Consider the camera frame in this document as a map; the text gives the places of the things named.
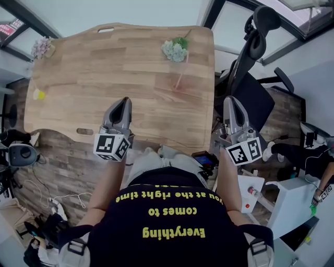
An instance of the sticker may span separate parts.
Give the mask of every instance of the sticker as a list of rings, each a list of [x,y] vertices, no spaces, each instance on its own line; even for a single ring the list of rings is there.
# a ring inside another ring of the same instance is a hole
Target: sticker
[[[262,157],[260,139],[251,138],[226,148],[235,166],[254,162]]]
[[[332,186],[328,186],[327,189],[326,189],[327,195],[329,195],[329,193],[331,193],[331,191],[332,191]]]
[[[229,155],[230,155],[230,157],[231,157],[235,166],[238,166],[240,164],[248,163],[247,156],[246,156],[245,151],[243,150],[241,144],[237,144],[235,147],[228,149],[228,153],[229,153]]]
[[[98,155],[97,156],[101,157],[102,159],[104,160],[107,160],[107,161],[118,161],[116,158],[114,158],[113,156],[111,155]]]
[[[111,152],[114,145],[114,136],[100,135],[96,152]]]
[[[321,199],[324,200],[327,197],[326,192],[323,192],[323,194],[321,195]]]
[[[130,142],[126,140],[125,138],[123,138],[120,146],[117,148],[115,152],[115,155],[118,156],[120,159],[122,159],[124,155],[126,154],[126,151],[129,146],[130,146]]]

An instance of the backpack strap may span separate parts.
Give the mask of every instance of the backpack strap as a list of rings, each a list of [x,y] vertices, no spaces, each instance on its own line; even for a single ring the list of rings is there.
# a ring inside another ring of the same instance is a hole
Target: backpack strap
[[[90,232],[73,239],[62,247],[59,252],[59,267],[89,267],[90,252],[87,247]]]
[[[248,267],[272,267],[274,253],[271,246],[267,246],[262,239],[244,233],[250,248],[247,251]]]

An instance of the white shorts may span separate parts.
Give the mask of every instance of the white shorts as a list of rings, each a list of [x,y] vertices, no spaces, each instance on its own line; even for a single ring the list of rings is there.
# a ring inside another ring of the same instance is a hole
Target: white shorts
[[[146,148],[144,153],[135,159],[126,186],[144,172],[169,166],[195,174],[204,187],[208,188],[207,182],[200,174],[203,172],[202,165],[194,158],[165,145],[161,145],[158,152]]]

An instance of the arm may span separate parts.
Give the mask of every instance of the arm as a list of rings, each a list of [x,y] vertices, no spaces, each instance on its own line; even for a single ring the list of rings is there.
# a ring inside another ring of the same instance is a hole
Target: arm
[[[217,179],[217,194],[223,200],[231,221],[237,226],[249,224],[249,221],[241,213],[242,199],[237,168],[225,149],[220,150]]]
[[[318,196],[320,196],[323,191],[325,190],[326,185],[328,184],[329,180],[331,179],[331,177],[334,175],[334,162],[330,162],[327,165],[327,168],[325,169],[325,172],[321,178],[321,182],[319,185],[319,188],[322,190],[316,190],[316,194]]]
[[[112,199],[120,191],[126,157],[122,162],[108,162],[106,168],[90,198],[88,211],[78,225],[96,225],[104,217],[105,211]]]

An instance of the marker cube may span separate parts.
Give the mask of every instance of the marker cube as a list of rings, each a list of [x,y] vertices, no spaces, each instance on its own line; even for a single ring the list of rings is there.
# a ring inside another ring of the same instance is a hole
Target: marker cube
[[[107,161],[122,161],[130,142],[124,135],[97,133],[94,139],[94,154]]]

